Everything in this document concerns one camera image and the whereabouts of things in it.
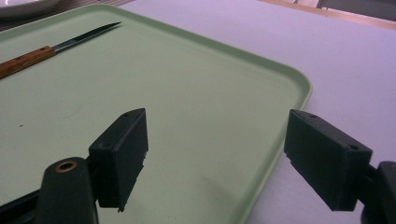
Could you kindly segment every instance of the knife blade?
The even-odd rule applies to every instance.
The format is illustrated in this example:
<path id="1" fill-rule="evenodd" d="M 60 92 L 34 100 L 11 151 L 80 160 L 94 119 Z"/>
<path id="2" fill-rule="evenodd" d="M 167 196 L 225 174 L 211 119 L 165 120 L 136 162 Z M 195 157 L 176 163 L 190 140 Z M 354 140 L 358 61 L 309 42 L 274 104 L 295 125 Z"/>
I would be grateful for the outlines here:
<path id="1" fill-rule="evenodd" d="M 108 25 L 104 25 L 93 29 L 83 35 L 76 36 L 72 39 L 66 40 L 58 45 L 53 47 L 45 46 L 41 49 L 33 50 L 29 53 L 23 54 L 20 57 L 15 59 L 11 59 L 7 62 L 0 63 L 0 79 L 4 77 L 8 77 L 14 73 L 21 71 L 27 67 L 30 67 L 36 63 L 40 63 L 48 58 L 55 56 L 57 53 L 64 51 L 65 49 L 69 49 L 85 40 L 88 40 L 94 36 L 102 34 L 105 31 L 108 31 L 110 28 L 113 28 L 120 24 L 120 22 L 114 22 Z"/>

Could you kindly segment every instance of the wooden knife handle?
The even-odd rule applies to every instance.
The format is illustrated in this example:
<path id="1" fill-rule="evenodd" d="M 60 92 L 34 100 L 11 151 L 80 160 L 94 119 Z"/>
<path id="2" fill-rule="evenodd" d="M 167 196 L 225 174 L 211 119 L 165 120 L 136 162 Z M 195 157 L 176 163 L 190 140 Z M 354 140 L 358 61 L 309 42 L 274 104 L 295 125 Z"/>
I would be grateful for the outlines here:
<path id="1" fill-rule="evenodd" d="M 35 63 L 40 63 L 55 54 L 56 52 L 53 48 L 46 46 L 24 54 L 18 58 L 11 59 L 5 63 L 0 63 L 0 79 L 19 72 Z"/>

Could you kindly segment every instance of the table surface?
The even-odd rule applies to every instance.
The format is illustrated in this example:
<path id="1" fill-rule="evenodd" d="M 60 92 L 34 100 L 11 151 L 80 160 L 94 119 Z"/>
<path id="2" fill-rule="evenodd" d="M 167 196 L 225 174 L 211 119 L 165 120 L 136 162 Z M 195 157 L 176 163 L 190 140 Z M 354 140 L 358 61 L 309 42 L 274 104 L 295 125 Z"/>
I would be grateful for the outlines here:
<path id="1" fill-rule="evenodd" d="M 256 0 L 136 0 L 121 6 L 291 65 L 314 86 L 306 111 L 396 161 L 396 32 Z M 247 223 L 358 224 L 332 212 L 283 155 Z"/>

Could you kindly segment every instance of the green tray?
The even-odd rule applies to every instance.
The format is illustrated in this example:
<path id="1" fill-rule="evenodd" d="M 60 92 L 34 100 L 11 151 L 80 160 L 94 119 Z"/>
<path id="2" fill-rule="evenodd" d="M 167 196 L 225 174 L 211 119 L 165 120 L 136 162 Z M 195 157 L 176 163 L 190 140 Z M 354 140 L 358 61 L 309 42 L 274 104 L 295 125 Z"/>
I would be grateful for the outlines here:
<path id="1" fill-rule="evenodd" d="M 122 26 L 0 80 L 0 204 L 145 107 L 149 152 L 125 212 L 101 223 L 243 223 L 312 87 L 284 64 L 105 5 L 0 33 L 0 62 Z"/>

